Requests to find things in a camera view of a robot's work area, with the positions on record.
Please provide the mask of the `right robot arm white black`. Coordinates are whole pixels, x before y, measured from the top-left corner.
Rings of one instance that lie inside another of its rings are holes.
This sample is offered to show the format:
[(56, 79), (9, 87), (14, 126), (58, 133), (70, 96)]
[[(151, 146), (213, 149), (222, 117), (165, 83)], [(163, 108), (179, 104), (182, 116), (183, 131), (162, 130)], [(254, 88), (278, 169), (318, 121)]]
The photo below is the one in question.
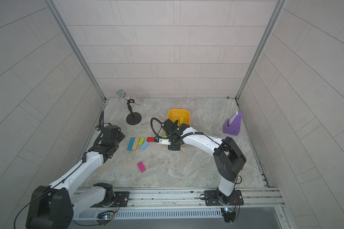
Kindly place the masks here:
[(236, 185), (247, 159), (237, 143), (231, 138), (214, 138), (196, 131), (188, 124), (178, 125), (177, 121), (167, 119), (161, 122), (151, 118), (151, 129), (160, 144), (168, 145), (171, 151), (179, 151), (183, 144), (194, 146), (214, 158), (217, 170), (221, 175), (217, 188), (217, 200), (222, 205), (233, 204), (236, 200)]

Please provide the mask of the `yellow plastic bin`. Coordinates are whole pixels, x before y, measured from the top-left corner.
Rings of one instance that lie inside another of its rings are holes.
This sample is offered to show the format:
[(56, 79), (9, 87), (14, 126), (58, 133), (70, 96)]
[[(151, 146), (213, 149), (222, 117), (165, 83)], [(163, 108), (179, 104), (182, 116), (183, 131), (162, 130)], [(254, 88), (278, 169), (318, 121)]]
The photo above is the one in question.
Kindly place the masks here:
[(178, 121), (178, 125), (187, 124), (190, 125), (190, 112), (186, 109), (174, 108), (168, 112), (168, 119), (175, 122)]

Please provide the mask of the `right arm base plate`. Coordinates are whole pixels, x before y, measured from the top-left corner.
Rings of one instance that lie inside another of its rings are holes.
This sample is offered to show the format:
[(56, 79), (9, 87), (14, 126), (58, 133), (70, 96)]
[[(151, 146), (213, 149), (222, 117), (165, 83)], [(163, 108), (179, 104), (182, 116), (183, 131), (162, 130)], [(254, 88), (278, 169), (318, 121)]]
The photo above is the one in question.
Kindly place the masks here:
[(240, 190), (235, 189), (229, 196), (225, 196), (218, 189), (206, 190), (199, 197), (207, 206), (242, 206), (243, 196)]

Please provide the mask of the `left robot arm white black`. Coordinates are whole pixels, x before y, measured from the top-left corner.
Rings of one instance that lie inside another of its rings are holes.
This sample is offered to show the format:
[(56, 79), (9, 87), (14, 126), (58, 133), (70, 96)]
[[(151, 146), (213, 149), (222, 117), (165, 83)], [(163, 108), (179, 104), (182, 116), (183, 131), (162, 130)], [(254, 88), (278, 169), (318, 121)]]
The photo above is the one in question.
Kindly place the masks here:
[(101, 219), (110, 219), (121, 206), (111, 184), (98, 182), (79, 195), (80, 185), (108, 159), (113, 157), (120, 142), (125, 138), (121, 128), (105, 124), (104, 112), (100, 113), (97, 130), (99, 135), (93, 146), (82, 154), (80, 161), (68, 172), (48, 186), (39, 186), (27, 204), (25, 226), (28, 229), (66, 229), (76, 216), (94, 205), (113, 207), (100, 214)]

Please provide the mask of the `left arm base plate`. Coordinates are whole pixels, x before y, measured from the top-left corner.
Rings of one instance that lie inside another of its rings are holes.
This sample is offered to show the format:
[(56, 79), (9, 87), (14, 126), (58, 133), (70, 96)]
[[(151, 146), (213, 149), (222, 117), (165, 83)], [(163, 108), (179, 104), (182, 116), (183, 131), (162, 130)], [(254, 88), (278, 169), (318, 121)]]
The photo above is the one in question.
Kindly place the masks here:
[(98, 203), (93, 206), (92, 208), (115, 208), (121, 207), (125, 208), (128, 205), (130, 193), (127, 191), (116, 191), (114, 192), (114, 198), (112, 203)]

